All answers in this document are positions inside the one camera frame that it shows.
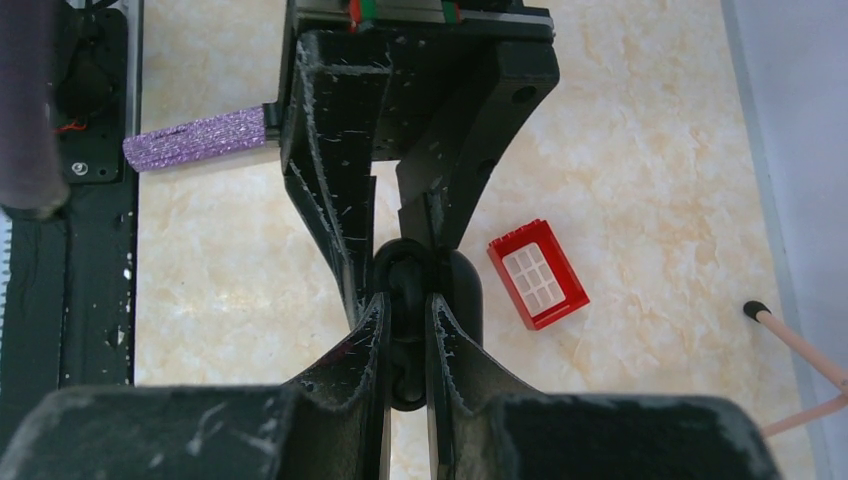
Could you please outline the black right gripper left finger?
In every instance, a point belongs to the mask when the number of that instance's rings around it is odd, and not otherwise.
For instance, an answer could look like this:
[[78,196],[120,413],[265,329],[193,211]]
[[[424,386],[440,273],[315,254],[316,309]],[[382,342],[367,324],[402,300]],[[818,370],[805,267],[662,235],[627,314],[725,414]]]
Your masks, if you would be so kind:
[[389,473],[386,294],[280,385],[73,387],[26,416],[5,479],[384,479]]

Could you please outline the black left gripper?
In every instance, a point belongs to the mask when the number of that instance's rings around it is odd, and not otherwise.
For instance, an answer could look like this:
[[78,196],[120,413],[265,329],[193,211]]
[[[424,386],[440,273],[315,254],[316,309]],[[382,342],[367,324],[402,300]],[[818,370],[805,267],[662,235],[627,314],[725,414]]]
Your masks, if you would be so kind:
[[[355,327],[373,291],[373,158],[402,157],[402,236],[458,248],[495,167],[559,82],[553,45],[528,42],[553,38],[554,21],[520,1],[288,1],[285,14],[285,188]],[[383,31],[397,42],[392,62],[385,40],[355,34]],[[507,40],[524,41],[483,54]]]

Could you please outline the black oval earbud case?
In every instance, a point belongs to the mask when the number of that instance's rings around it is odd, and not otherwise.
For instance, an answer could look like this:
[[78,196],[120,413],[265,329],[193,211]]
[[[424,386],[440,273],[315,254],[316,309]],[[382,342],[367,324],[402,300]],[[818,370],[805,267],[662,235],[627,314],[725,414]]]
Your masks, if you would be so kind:
[[426,342],[433,328],[433,298],[449,307],[460,329],[483,343],[483,292],[472,262],[454,249],[430,250],[399,238],[374,256],[373,282],[390,304],[391,406],[412,412],[426,405]]

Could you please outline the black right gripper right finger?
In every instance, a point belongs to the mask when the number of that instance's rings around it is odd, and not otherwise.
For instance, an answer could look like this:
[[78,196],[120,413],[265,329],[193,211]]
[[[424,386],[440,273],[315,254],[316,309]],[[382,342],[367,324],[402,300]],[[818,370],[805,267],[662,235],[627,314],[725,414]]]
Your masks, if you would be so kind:
[[777,479],[757,426],[711,396],[550,394],[433,298],[427,409],[435,479]]

